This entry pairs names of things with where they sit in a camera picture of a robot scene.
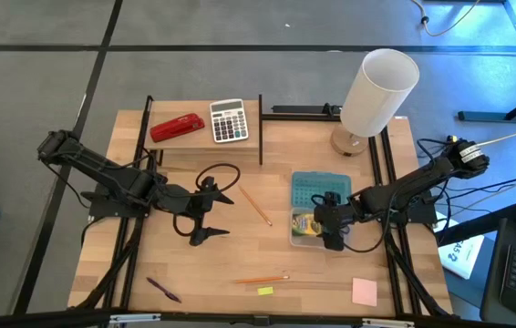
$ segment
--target orange pencil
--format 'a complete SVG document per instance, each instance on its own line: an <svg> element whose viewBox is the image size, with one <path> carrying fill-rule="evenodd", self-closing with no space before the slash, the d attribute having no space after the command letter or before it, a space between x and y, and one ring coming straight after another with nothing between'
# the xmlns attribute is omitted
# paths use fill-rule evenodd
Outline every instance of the orange pencil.
<svg viewBox="0 0 516 328"><path fill-rule="evenodd" d="M248 201L250 201L250 203L252 204L252 206L254 206L254 208L258 211L258 213L260 213L260 215L262 215L262 218L266 221L266 223L268 223L269 226L272 227L273 223L270 222L270 220L268 220L268 217L266 216L266 214L264 214L264 212L262 210L260 210L260 208L258 207L258 204L256 204L253 200L252 200L252 197L250 197L250 195L248 195L248 193L246 192L246 190L244 190L242 188L242 186L238 185L238 188L240 188L240 191L242 192L242 194L246 197L246 199Z"/></svg>
<svg viewBox="0 0 516 328"><path fill-rule="evenodd" d="M285 279L289 279L289 278L290 278L290 276L242 279L239 281L235 281L235 283L276 282L276 281L285 280Z"/></svg>

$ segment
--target yellow sticky note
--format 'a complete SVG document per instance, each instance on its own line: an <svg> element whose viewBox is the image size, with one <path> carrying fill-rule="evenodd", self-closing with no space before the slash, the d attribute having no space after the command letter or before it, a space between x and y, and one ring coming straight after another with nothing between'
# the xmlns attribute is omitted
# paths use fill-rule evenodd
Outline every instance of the yellow sticky note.
<svg viewBox="0 0 516 328"><path fill-rule="evenodd" d="M260 296L272 295L272 294L274 294L274 287L258 288L258 295L260 295Z"/></svg>

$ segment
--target wooden shelf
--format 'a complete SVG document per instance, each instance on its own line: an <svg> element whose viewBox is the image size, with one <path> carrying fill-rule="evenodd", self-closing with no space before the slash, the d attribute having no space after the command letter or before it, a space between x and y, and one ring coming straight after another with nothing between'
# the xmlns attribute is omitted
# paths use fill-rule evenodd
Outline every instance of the wooden shelf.
<svg viewBox="0 0 516 328"><path fill-rule="evenodd" d="M213 141L212 118L210 104L216 100L195 101L153 101L150 109L149 126L147 127L146 149L258 149L258 100L244 100L249 138L246 140L216 143ZM154 142L150 137L150 128L185 114L195 113L205 122L205 128L191 133Z"/></svg>

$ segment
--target wooden tabletop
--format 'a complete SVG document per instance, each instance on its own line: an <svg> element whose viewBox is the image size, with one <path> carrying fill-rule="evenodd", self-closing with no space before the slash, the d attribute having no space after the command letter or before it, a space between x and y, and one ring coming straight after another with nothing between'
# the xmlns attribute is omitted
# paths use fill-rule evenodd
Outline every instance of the wooden tabletop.
<svg viewBox="0 0 516 328"><path fill-rule="evenodd" d="M118 163L132 161L139 132L140 111L121 110L107 157ZM324 314L345 316L393 316L385 248L366 254L298 248L289 242L291 177L294 171L328 171L346 174L352 191L374 184L369 150L353 158L337 154L329 144L331 122L265 121L263 123L263 165L256 155L234 149L211 151L165 150L161 172L170 183L194 190L198 172L216 162L240 167L239 184L268 215L268 226L241 194L237 186L225 194L235 205L215 203L206 215L205 226L225 229L229 235L210 237L199 247L177 235L171 215L154 211L144 225L138 264L129 308L140 311L190 313L271 313ZM397 175L418 167L416 152L406 118L394 118L388 125ZM383 149L378 152L382 174L387 181ZM227 169L211 171L220 186L234 178ZM182 231L192 221L178 218ZM119 226L109 218L88 230L80 254L69 305L83 301L110 265ZM371 246L380 237L377 223L351 227L350 244L358 249ZM422 225L408 225L408 238L419 279L439 305L451 311L449 294L440 264L437 245ZM289 275L281 282L236 284L234 280ZM161 283L182 299L172 302L153 288L146 277ZM352 278L377 282L377 306L351 302ZM405 309L410 312L408 287L400 273ZM114 303L119 303L123 274L117 281ZM272 286L273 295L259 296L257 289Z"/></svg>
<svg viewBox="0 0 516 328"><path fill-rule="evenodd" d="M216 100L153 101L145 139L146 149L258 149L258 100L244 100L243 107L248 124L248 139L216 143L213 141L210 104ZM197 114L205 123L201 128L160 142L150 137L150 128L186 114Z"/></svg>

